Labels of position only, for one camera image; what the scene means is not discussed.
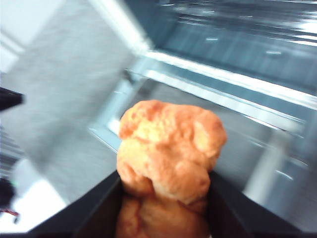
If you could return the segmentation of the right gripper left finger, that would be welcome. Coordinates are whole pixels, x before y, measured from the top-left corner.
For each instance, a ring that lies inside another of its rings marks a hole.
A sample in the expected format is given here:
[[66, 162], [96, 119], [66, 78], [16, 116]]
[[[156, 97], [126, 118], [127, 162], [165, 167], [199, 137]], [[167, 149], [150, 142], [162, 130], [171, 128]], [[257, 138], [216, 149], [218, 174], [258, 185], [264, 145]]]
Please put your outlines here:
[[27, 233], [28, 238], [113, 238], [123, 189], [115, 171]]

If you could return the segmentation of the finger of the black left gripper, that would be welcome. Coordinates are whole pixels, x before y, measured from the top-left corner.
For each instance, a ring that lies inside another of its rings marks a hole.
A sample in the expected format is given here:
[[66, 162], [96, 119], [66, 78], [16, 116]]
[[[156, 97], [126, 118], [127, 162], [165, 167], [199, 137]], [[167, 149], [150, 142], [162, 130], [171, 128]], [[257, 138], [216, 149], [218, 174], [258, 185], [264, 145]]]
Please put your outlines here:
[[11, 107], [22, 104], [24, 95], [18, 92], [11, 91], [6, 88], [0, 89], [0, 110], [4, 111]]

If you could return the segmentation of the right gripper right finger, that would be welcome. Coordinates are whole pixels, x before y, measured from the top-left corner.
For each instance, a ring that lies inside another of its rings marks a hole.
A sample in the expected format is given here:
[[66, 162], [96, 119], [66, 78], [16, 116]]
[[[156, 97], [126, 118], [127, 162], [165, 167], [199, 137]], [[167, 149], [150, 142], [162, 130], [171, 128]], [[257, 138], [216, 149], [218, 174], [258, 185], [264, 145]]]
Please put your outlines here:
[[306, 234], [255, 203], [216, 172], [209, 173], [207, 218], [213, 238], [305, 238]]

